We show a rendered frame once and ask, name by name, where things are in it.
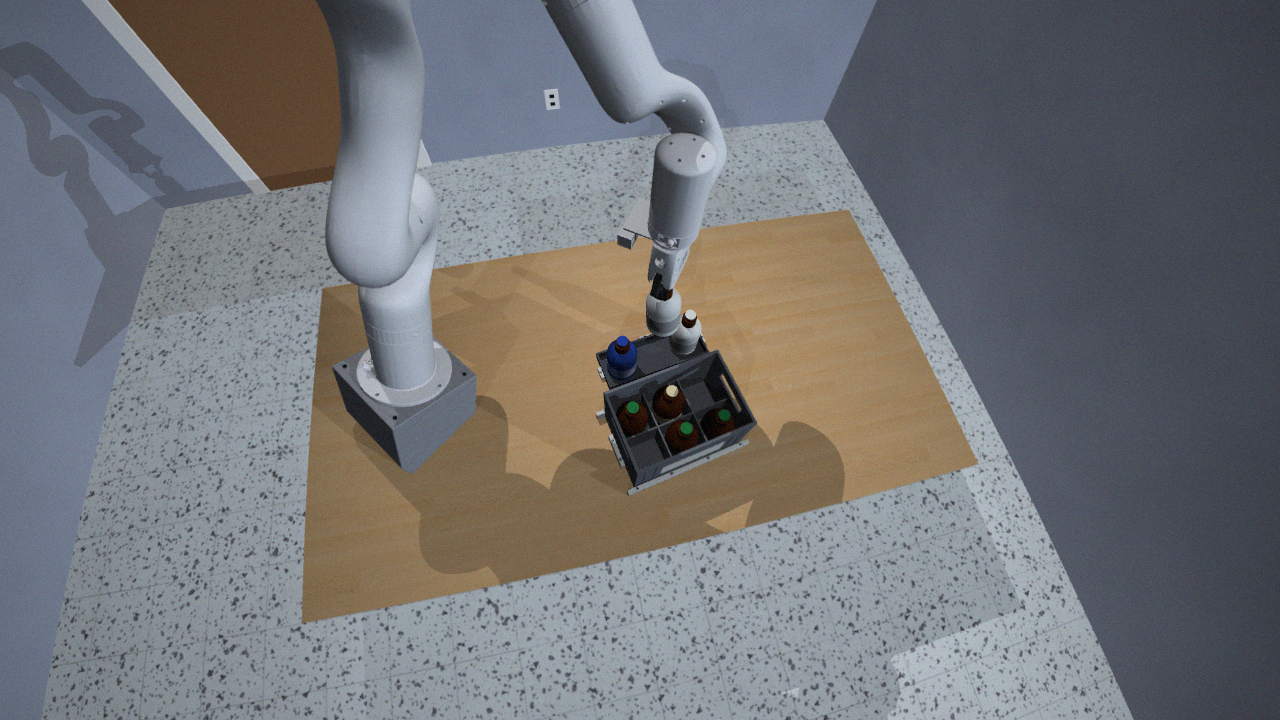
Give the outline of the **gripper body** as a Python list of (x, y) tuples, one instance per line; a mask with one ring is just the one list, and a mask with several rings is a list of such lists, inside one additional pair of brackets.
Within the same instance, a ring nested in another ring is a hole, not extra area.
[[(653, 240), (652, 256), (648, 269), (648, 281), (652, 282), (657, 273), (662, 275), (662, 284), (666, 290), (673, 290), (684, 264), (689, 258), (690, 246), (682, 249), (668, 249), (666, 243)], [(684, 260), (684, 256), (686, 258)], [(684, 261), (682, 261), (684, 260)]]

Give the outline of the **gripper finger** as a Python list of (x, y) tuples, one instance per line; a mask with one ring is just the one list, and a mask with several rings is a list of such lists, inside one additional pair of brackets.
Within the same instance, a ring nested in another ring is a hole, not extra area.
[[(657, 273), (657, 275), (655, 275), (654, 278), (655, 278), (655, 279), (653, 279), (653, 284), (652, 284), (652, 292), (650, 292), (650, 295), (652, 295), (652, 296), (653, 296), (654, 299), (658, 299), (658, 300), (663, 300), (663, 301), (666, 301), (666, 300), (667, 300), (667, 297), (668, 297), (668, 292), (669, 292), (669, 290), (666, 290), (666, 288), (664, 288), (664, 286), (663, 286), (663, 284), (660, 284), (660, 282), (662, 282), (662, 275), (660, 275), (659, 273)], [(660, 287), (659, 287), (659, 286), (660, 286)]]

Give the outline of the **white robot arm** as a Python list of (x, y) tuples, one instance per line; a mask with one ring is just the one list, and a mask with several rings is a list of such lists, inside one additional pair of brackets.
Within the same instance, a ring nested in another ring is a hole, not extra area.
[[(451, 356), (433, 341), (439, 206), (415, 172), (422, 51), (410, 0), (316, 3), (335, 47), (340, 96), (326, 252), (337, 272), (358, 284), (369, 340), (357, 366), (360, 388), (378, 404), (410, 407), (440, 395), (452, 375)], [(650, 201), (637, 199), (617, 245), (631, 250), (640, 234), (668, 249), (689, 246), (727, 158), (707, 96), (660, 67), (632, 0), (541, 3), (608, 117), (628, 124), (654, 111), (671, 133), (657, 143)]]

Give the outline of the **white bottle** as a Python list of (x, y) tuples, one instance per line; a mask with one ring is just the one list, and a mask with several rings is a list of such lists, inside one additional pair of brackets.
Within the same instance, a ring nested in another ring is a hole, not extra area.
[[(652, 292), (652, 291), (650, 291)], [(677, 290), (669, 290), (666, 301), (646, 295), (646, 328), (652, 334), (667, 337), (678, 331), (681, 297)]]
[(675, 334), (669, 334), (669, 348), (678, 355), (689, 355), (696, 348), (698, 340), (701, 334), (701, 323), (698, 315), (692, 310), (687, 310), (680, 315), (678, 331)]

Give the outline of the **blue bottle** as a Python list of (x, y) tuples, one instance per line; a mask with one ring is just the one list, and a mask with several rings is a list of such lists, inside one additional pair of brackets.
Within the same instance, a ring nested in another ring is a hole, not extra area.
[(627, 380), (636, 372), (637, 348), (626, 337), (620, 336), (607, 348), (607, 370), (616, 380)]

